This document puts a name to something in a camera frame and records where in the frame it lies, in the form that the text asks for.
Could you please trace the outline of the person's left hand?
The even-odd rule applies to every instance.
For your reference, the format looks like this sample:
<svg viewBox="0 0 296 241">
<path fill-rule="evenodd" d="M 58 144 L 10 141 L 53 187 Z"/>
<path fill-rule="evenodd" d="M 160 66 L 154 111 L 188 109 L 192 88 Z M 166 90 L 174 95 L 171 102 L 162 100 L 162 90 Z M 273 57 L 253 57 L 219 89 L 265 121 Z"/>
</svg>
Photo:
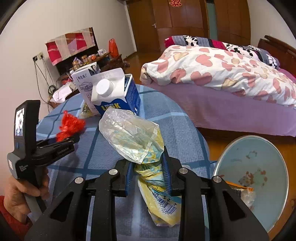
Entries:
<svg viewBox="0 0 296 241">
<path fill-rule="evenodd" d="M 41 197 L 43 200 L 49 198 L 48 169 L 42 169 L 42 185 L 35 187 L 26 180 L 17 180 L 12 175 L 8 178 L 8 183 L 4 195 L 4 207 L 17 221 L 27 222 L 27 216 L 31 212 L 25 194 L 33 197 Z"/>
</svg>

